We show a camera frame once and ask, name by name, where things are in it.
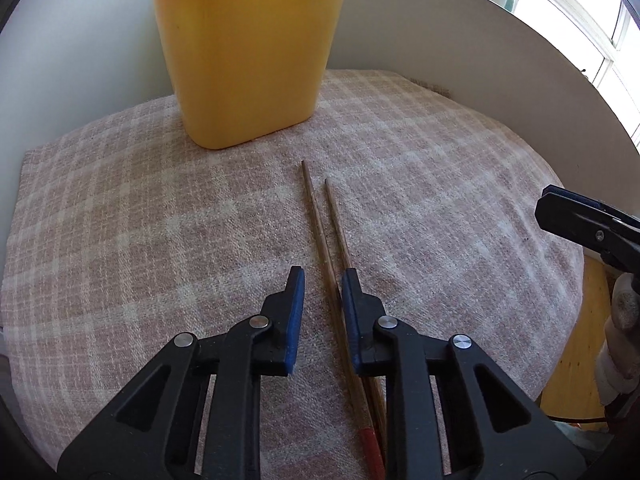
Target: plaid cloth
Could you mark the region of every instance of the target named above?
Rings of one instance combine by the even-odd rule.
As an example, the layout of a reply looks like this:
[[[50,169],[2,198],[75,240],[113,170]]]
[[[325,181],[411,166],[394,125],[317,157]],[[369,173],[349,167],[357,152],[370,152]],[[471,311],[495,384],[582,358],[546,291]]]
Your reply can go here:
[[[366,477],[302,159],[325,220],[334,180],[365,291],[424,334],[469,334],[539,394],[582,299],[581,248],[534,219],[558,178],[505,126],[399,75],[328,71],[308,121],[223,151],[190,141],[171,96],[26,154],[1,316],[49,463],[172,336],[225,332],[300,265],[296,371],[262,382],[263,475]]]

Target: triangular cutout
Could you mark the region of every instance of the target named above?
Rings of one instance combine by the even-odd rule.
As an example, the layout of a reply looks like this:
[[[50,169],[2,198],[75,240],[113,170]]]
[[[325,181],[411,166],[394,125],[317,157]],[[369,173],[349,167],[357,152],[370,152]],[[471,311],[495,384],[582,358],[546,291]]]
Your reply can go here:
[[[136,430],[149,431],[156,418],[169,373],[171,373],[169,365],[159,367],[120,408],[116,420]]]
[[[531,421],[529,412],[486,367],[477,366],[474,371],[496,433],[504,433]]]

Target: wooden chopstick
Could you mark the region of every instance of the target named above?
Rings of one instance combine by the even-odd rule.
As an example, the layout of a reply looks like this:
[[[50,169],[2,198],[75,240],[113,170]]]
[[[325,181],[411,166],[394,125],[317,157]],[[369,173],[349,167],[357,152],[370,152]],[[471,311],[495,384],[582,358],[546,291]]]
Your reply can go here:
[[[331,220],[334,223],[335,232],[338,237],[338,245],[340,246],[340,254],[342,255],[342,264],[345,269],[353,268],[353,261],[347,244],[347,237],[342,225],[340,224],[340,213],[338,212],[338,206],[334,197],[334,189],[330,178],[324,180],[324,188],[329,202]],[[384,460],[384,457],[386,457],[386,409],[385,397],[382,394],[382,386],[375,377],[362,377],[362,386],[364,387],[364,391],[367,396],[367,405],[369,406],[373,429],[376,431],[376,438]]]
[[[313,183],[311,182],[309,168],[304,160],[302,161],[302,174],[305,181],[306,194],[308,195],[309,203],[311,205],[314,237],[316,239],[316,247],[318,248],[318,253],[322,263],[322,277],[324,278],[324,286],[329,300],[331,322],[334,326],[334,334],[338,342],[338,356],[346,379],[347,391],[350,397],[351,406],[353,407],[353,413],[358,425],[358,435],[364,449],[370,478],[372,480],[384,480],[385,466],[382,462],[382,454],[380,453],[376,432],[373,428],[371,417],[369,415],[367,396],[362,386],[362,382],[354,373],[353,367],[351,367],[347,332],[344,327],[344,319],[342,318],[340,289],[338,288],[338,283],[335,279],[334,264],[332,264],[331,255],[329,254],[329,247],[327,246],[322,219],[318,211],[318,204],[316,203],[316,196],[314,193]]]

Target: silver rivet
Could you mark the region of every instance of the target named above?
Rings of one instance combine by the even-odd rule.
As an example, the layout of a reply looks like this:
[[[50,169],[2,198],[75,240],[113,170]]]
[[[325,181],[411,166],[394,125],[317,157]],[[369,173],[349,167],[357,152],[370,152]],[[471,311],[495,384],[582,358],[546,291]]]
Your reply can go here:
[[[264,328],[269,324],[269,318],[266,316],[253,316],[249,320],[249,324],[253,328]]]
[[[185,346],[190,346],[193,343],[193,336],[187,332],[182,332],[174,337],[174,344],[179,346],[180,348],[184,348]]]
[[[380,316],[378,318],[378,324],[382,328],[395,328],[398,326],[398,320],[393,316]]]
[[[462,348],[464,350],[465,348],[469,348],[471,346],[471,339],[468,335],[457,334],[453,336],[453,344],[458,348]]]

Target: yellow bucket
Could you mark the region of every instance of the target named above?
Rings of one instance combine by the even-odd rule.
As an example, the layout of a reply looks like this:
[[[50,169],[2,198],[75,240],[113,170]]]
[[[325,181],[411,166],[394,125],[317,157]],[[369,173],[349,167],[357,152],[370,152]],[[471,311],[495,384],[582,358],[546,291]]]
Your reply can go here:
[[[221,149],[308,119],[342,0],[154,0],[184,127]]]

